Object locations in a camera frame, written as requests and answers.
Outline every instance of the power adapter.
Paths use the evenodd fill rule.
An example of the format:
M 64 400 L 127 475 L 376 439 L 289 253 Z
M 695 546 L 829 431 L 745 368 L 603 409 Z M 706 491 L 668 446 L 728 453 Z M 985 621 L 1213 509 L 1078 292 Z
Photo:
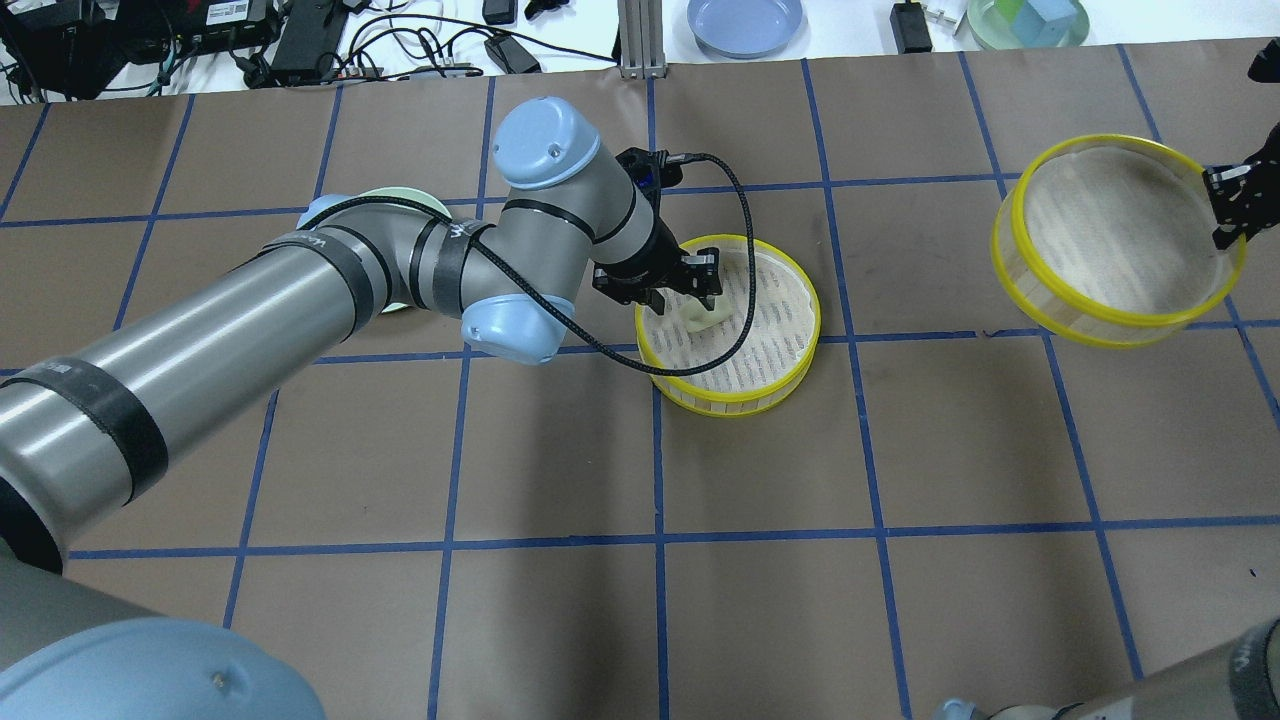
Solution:
M 509 26 L 516 22 L 516 0 L 484 0 L 485 24 Z
M 919 3 L 896 3 L 888 12 L 888 24 L 893 28 L 899 55 L 933 51 L 929 24 Z
M 511 35 L 495 35 L 485 40 L 484 50 L 504 73 L 518 76 L 543 72 L 538 60 Z

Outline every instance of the blue plate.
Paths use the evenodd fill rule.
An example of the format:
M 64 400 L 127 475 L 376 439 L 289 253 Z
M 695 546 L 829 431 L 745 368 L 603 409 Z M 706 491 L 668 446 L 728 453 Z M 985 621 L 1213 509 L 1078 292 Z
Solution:
M 800 29 L 800 0 L 689 0 L 689 27 L 704 47 L 728 58 L 763 58 Z

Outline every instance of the black strap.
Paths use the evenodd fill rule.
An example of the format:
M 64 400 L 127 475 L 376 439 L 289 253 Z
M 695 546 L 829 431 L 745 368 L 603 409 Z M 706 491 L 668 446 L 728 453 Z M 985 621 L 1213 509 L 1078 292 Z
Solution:
M 654 284 L 671 272 L 684 255 L 686 252 L 676 243 L 676 237 L 667 223 L 657 220 L 649 231 L 644 247 L 632 252 L 626 260 L 602 263 L 598 266 L 613 278 L 634 279 L 636 281 L 634 284 Z
M 600 237 L 591 238 L 591 245 L 600 245 L 602 242 L 608 242 L 608 241 L 613 240 L 613 236 L 616 236 L 620 232 L 622 232 L 622 228 L 627 227 L 627 223 L 631 222 L 631 215 L 634 215 L 635 211 L 636 211 L 636 195 L 640 195 L 639 190 L 636 190 L 635 192 L 631 193 L 631 206 L 627 208 L 627 214 L 622 217 L 622 222 L 618 223 L 618 227 L 616 227 L 612 231 L 602 234 Z
M 635 201 L 634 195 L 631 196 L 631 200 Z M 534 210 L 535 213 L 543 213 L 544 215 L 558 218 L 582 231 L 582 234 L 585 234 L 588 240 L 595 242 L 595 231 L 591 229 L 591 225 L 589 225 L 582 218 L 579 218 L 573 213 L 570 213 L 558 205 L 539 202 L 538 200 L 530 200 L 527 197 L 516 197 L 515 200 L 508 200 L 507 204 L 502 206 L 503 213 L 507 210 Z
M 54 536 L 8 480 L 0 478 L 0 538 L 14 557 L 50 573 L 63 574 L 63 553 Z
M 365 327 L 374 318 L 374 314 L 378 311 L 374 307 L 374 286 L 369 282 L 369 274 L 365 273 L 365 264 L 361 263 L 360 255 L 356 255 L 355 250 L 347 247 L 343 242 L 325 237 L 317 232 L 297 231 L 266 245 L 257 256 L 261 258 L 282 247 L 305 247 L 319 254 L 333 265 L 333 269 L 338 270 L 343 282 L 347 283 L 347 290 L 351 291 L 351 300 L 356 306 L 356 319 L 351 324 L 351 332 L 347 333 L 347 337 L 342 338 L 343 341 L 356 334 L 356 331 Z
M 1239 644 L 1231 651 L 1231 661 L 1226 671 L 1238 720 L 1275 720 L 1280 717 L 1276 688 L 1271 687 L 1271 673 L 1267 667 L 1267 647 L 1271 644 L 1271 635 L 1276 628 L 1280 628 L 1280 620 L 1253 628 L 1240 638 Z
M 451 318 L 462 316 L 462 266 L 471 251 L 471 238 L 480 237 L 492 227 L 480 220 L 462 220 L 451 224 L 444 233 L 435 269 L 431 272 L 431 299 L 436 313 Z
M 426 304 L 426 300 L 422 299 L 422 287 L 419 284 L 422 277 L 422 251 L 426 250 L 426 242 L 438 224 L 440 224 L 440 220 L 431 218 L 422 225 L 422 229 L 417 233 L 417 242 L 413 243 L 413 254 L 408 259 L 408 291 L 413 296 L 413 305 L 417 305 L 422 310 L 431 309 Z
M 155 418 L 138 396 L 97 365 L 78 357 L 51 357 L 9 378 L 0 388 L 14 383 L 31 383 L 60 395 L 115 441 L 129 466 L 131 502 L 169 469 L 169 446 Z
M 367 237 L 348 228 L 347 225 L 325 225 L 325 228 L 333 228 L 337 231 L 349 233 L 351 237 L 358 240 L 361 245 L 369 249 L 369 252 L 374 256 L 374 260 L 378 260 L 378 266 L 383 269 L 383 279 L 387 281 L 387 301 L 390 302 L 390 297 L 392 293 L 396 292 L 396 287 L 392 284 L 392 266 L 387 264 L 387 258 L 383 255 L 383 251 L 378 250 L 378 246 L 370 242 Z

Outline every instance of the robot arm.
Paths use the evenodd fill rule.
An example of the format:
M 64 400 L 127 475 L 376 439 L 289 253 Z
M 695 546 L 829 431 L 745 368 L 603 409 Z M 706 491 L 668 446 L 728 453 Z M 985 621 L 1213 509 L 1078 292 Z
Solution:
M 658 218 L 662 181 L 680 178 L 655 158 L 632 149 L 620 163 L 568 102 L 531 100 L 495 136 L 494 161 L 515 188 L 497 224 L 393 197 L 317 201 L 305 229 L 210 287 L 9 378 L 0 552 L 60 571 L 87 528 L 390 302 L 461 318 L 477 350 L 549 361 L 564 325 L 471 252 L 475 241 L 567 316 L 588 260 L 593 284 L 618 301 L 660 311 L 655 288 L 671 287 L 709 304 L 718 258 L 690 258 Z

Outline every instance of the black device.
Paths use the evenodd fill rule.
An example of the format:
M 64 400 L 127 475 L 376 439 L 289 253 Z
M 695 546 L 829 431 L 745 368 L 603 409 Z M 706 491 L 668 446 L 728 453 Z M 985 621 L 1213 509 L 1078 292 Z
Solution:
M 530 55 L 529 50 L 525 50 L 525 46 L 511 35 L 495 35 L 485 40 L 484 50 L 504 73 L 518 76 L 543 72 L 538 59 Z
M 20 14 L 0 4 L 0 26 L 9 54 L 22 61 L 13 77 L 23 95 L 32 92 L 33 77 L 44 90 L 91 100 L 125 65 L 111 42 L 111 23 L 93 0 L 64 0 Z
M 896 3 L 888 12 L 888 24 L 900 55 L 933 51 L 929 24 L 919 3 Z
M 1258 53 L 1249 65 L 1249 79 L 1254 82 L 1280 82 L 1280 37 Z
M 273 0 L 120 0 L 113 35 L 131 63 L 147 65 L 169 56 L 170 27 L 178 55 L 205 55 L 274 42 L 280 17 Z
M 525 5 L 525 19 L 532 20 L 547 10 L 559 10 L 564 5 L 568 5 L 568 0 L 529 0 Z
M 342 0 L 294 1 L 271 59 L 271 79 L 285 87 L 325 79 L 349 13 Z
M 516 22 L 516 0 L 484 0 L 484 22 L 509 26 Z

